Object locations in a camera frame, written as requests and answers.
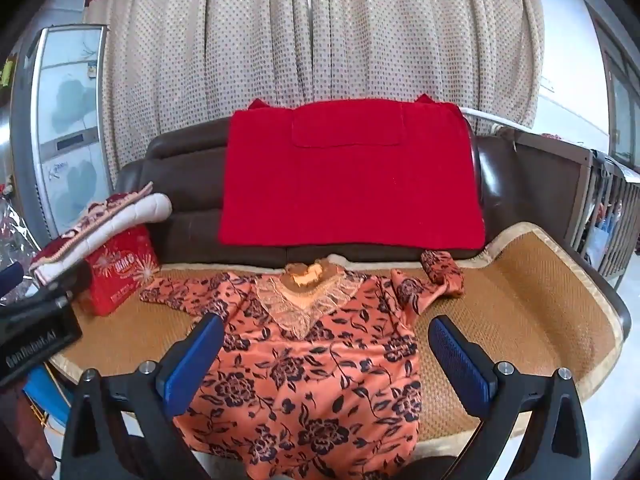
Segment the orange floral blouse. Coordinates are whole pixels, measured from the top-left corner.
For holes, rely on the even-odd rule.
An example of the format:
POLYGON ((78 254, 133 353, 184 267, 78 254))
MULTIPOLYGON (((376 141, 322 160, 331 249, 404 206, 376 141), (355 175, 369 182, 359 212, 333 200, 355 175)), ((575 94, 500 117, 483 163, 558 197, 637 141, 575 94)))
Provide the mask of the orange floral blouse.
POLYGON ((213 313, 224 343, 175 423, 195 451, 253 479, 388 479, 420 430, 416 322, 463 276, 446 252, 424 273, 365 274, 320 261, 280 274, 160 276, 149 304, 213 313))

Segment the blue yellow plastic container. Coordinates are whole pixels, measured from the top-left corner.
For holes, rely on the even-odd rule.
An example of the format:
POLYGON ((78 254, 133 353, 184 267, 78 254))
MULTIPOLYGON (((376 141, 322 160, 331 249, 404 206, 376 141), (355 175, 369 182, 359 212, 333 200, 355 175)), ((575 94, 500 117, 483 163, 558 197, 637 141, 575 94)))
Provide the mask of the blue yellow plastic container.
POLYGON ((65 427, 73 395, 53 376, 46 364, 34 368, 28 375, 24 393, 46 414, 65 427))

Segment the woven rattan seat mat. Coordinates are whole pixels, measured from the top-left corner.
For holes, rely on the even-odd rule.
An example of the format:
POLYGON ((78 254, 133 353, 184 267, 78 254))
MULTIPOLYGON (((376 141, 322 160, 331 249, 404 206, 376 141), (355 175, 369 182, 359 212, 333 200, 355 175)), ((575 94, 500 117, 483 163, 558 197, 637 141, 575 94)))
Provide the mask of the woven rattan seat mat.
MULTIPOLYGON (((494 361, 520 372, 549 375, 568 368, 580 400, 595 393, 615 366, 626 326, 594 278, 550 235, 533 223, 502 231, 477 257, 458 263, 464 293, 441 299, 416 322, 423 399, 417 458, 457 455, 477 423, 465 414, 427 340, 432 318, 446 315, 467 340, 494 361)), ((92 316, 90 298, 74 304, 81 340, 50 359, 70 382, 93 367, 103 375, 131 372, 159 360, 184 338, 192 316, 130 296, 107 316, 92 316)))

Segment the window frame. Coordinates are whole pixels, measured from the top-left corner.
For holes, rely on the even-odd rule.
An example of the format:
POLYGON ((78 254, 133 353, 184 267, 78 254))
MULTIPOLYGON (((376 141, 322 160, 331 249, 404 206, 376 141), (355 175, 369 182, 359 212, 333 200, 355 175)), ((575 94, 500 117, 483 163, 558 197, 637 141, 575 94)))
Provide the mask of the window frame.
POLYGON ((608 92, 608 152, 616 162, 639 171, 639 66, 589 3, 587 10, 598 38, 608 92))

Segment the silver refrigerator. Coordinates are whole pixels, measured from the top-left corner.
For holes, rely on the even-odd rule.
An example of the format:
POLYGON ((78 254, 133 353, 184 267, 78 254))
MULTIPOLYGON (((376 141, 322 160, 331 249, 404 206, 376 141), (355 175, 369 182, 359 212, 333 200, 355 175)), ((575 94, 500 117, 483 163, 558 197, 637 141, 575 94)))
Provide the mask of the silver refrigerator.
POLYGON ((38 246, 111 195, 102 120, 107 27, 40 29, 18 57, 10 131, 18 206, 38 246))

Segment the beige dotted curtain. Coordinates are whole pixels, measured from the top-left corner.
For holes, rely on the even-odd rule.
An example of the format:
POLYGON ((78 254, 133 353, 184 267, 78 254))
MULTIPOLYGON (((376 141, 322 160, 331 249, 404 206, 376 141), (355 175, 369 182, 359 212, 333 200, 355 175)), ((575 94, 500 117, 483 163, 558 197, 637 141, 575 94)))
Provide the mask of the beige dotted curtain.
POLYGON ((84 19, 107 29, 111 174, 254 100, 426 94, 527 127, 537 111, 540 0, 86 0, 84 19))

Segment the dark brown leather sofa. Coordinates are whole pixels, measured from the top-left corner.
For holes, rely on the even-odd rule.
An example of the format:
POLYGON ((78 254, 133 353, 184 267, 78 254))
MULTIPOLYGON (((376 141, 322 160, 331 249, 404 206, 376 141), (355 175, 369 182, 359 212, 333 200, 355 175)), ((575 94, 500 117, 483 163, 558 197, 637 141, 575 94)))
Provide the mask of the dark brown leather sofa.
MULTIPOLYGON (((356 263, 409 262, 414 248, 380 245, 232 248, 221 245, 217 229, 222 206, 222 177, 228 119, 183 128, 155 138, 142 159, 119 171, 116 190, 137 191, 147 183, 166 194, 174 211, 151 226, 152 244, 162 263, 249 264, 282 268, 289 262, 311 262, 331 254, 356 263)), ((573 249, 574 236, 587 203, 592 153, 563 141, 512 128, 478 136, 474 162, 486 238, 509 226, 532 222, 546 231, 584 269, 598 292, 612 304, 625 333, 631 316, 614 288, 573 249)))

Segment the red knitted blanket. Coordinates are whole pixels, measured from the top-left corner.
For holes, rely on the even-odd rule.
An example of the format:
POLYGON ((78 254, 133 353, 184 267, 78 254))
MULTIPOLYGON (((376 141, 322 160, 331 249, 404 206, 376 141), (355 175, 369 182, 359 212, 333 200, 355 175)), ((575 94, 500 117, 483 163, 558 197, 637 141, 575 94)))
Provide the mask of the red knitted blanket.
POLYGON ((256 102, 234 113, 219 229, 227 245, 485 243, 472 136, 457 105, 426 96, 256 102))

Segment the maroon floral plush pad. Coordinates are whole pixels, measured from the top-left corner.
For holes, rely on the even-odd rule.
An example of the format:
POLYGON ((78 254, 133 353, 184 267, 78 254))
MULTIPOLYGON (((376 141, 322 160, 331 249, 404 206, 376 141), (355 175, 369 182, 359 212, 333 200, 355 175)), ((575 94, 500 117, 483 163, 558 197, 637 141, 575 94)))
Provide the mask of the maroon floral plush pad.
POLYGON ((128 206, 134 205, 142 198, 149 196, 152 191, 153 183, 150 182, 139 191, 115 194, 103 202, 90 204, 84 214, 69 230, 52 240, 35 255, 29 270, 35 271, 38 266, 61 260, 108 220, 111 220, 128 206))

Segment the red snack gift box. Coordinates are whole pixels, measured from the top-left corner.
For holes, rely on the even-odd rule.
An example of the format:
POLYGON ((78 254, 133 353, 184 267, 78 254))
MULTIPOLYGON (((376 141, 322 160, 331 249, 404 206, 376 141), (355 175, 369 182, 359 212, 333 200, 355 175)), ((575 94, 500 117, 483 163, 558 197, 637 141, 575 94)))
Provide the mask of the red snack gift box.
POLYGON ((85 262, 92 274, 86 310, 94 316, 110 315, 160 268, 144 224, 113 236, 85 262))

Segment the white quilted cushion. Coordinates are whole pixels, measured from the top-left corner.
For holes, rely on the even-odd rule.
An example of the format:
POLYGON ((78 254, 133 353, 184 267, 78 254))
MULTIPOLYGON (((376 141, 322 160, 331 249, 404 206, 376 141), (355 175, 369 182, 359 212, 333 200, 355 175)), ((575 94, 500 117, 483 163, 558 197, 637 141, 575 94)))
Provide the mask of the white quilted cushion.
POLYGON ((80 263, 88 255, 101 247, 110 238, 140 224, 158 223, 166 220, 172 213, 171 201, 163 193, 152 193, 136 204, 128 206, 103 226, 85 238, 61 260, 38 266, 34 274, 41 284, 52 282, 75 264, 80 263))

